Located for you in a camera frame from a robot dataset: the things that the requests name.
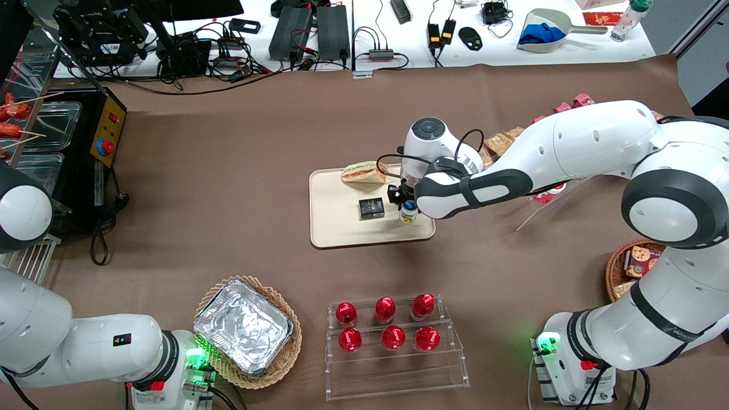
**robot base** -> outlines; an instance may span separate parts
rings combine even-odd
[[[189,391],[182,387],[185,382],[214,380],[214,374],[187,365],[186,352],[198,348],[195,335],[187,330],[173,330],[172,334],[179,343],[177,365],[162,390],[141,392],[131,389],[132,407],[135,410],[201,410],[211,407],[212,397],[209,393]]]
[[[582,361],[572,351],[568,342],[567,324],[571,313],[562,312],[552,316],[545,325],[544,332],[538,339],[531,340],[534,351],[534,363],[537,368],[539,386],[542,388],[542,397],[550,403],[562,406],[576,406],[585,396],[593,380],[600,370],[583,370]],[[542,337],[552,337],[554,350],[548,355],[538,355],[541,350],[539,343]],[[615,400],[613,387],[615,386],[615,368],[608,368],[600,378],[597,392],[593,399],[594,404],[611,403]],[[590,396],[585,400],[587,405]]]

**clear acrylic stand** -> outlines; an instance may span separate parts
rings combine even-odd
[[[376,301],[354,303],[357,309],[355,328],[362,335],[362,347],[353,353],[339,347],[339,334],[344,326],[335,317],[338,303],[329,305],[325,360],[327,401],[468,387],[461,340],[443,298],[435,295],[435,299],[435,310],[420,322],[410,318],[414,298],[395,300],[397,310],[387,325],[374,319]],[[382,332],[389,325],[400,326],[406,335],[405,345],[395,351],[389,351],[381,344]],[[440,332],[440,344],[434,351],[422,352],[414,346],[414,335],[423,326]]]
[[[539,203],[533,196],[527,197],[527,201],[529,201],[529,203],[534,207],[534,213],[526,218],[526,220],[521,225],[519,225],[519,228],[516,228],[516,230],[519,231],[521,228],[524,228],[529,223],[534,222],[539,217],[543,216],[549,211],[556,211],[560,209],[564,204],[567,203],[567,201],[574,195],[574,193],[576,193],[582,187],[585,187],[586,182],[590,180],[592,180],[592,177],[573,179],[572,181],[565,182],[564,190],[554,195],[551,200],[546,204]]]

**red knob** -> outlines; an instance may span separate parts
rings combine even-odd
[[[375,319],[379,323],[388,323],[395,315],[395,301],[385,296],[375,303]]]
[[[388,350],[398,350],[405,344],[405,331],[400,326],[388,326],[382,332],[382,345]]]
[[[415,346],[424,352],[436,350],[438,344],[440,344],[440,332],[430,326],[420,328],[415,334]]]
[[[101,143],[101,150],[104,151],[104,154],[111,154],[114,152],[114,143],[111,141],[104,141]]]
[[[165,382],[162,380],[155,380],[149,385],[149,388],[153,392],[161,392],[165,388]]]
[[[362,346],[362,335],[355,328],[346,328],[339,333],[339,347],[345,352],[356,352]]]
[[[339,306],[337,306],[337,321],[345,326],[354,326],[357,323],[357,309],[352,303],[339,303]]]
[[[423,320],[428,317],[435,309],[435,297],[430,293],[424,293],[413,302],[410,308],[410,317],[414,320]]]

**water bottle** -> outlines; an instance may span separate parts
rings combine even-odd
[[[653,0],[631,0],[628,9],[620,16],[620,20],[610,33],[610,38],[616,42],[623,41],[638,22],[648,13]]]

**small bottle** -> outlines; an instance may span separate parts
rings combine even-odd
[[[400,326],[388,326],[382,332],[382,345],[388,350],[398,350],[405,344],[405,331]]]
[[[423,352],[432,352],[440,344],[440,332],[430,326],[422,327],[416,332],[414,343],[416,349]]]
[[[388,296],[380,298],[375,303],[375,320],[383,325],[390,323],[395,316],[395,308],[395,301],[392,298]]]
[[[616,42],[621,42],[630,34],[638,22],[648,13],[648,9],[653,5],[653,0],[631,0],[628,9],[620,16],[619,21],[612,29],[610,38]]]
[[[362,335],[355,328],[346,328],[339,333],[339,347],[345,352],[354,353],[362,346]]]
[[[418,206],[415,201],[407,200],[402,203],[400,207],[400,220],[408,225],[415,222],[415,218],[418,216]]]
[[[421,321],[428,317],[435,310],[435,297],[430,293],[419,295],[410,307],[410,317],[413,320]]]
[[[339,303],[336,315],[337,321],[342,326],[356,326],[357,324],[357,309],[352,303]]]

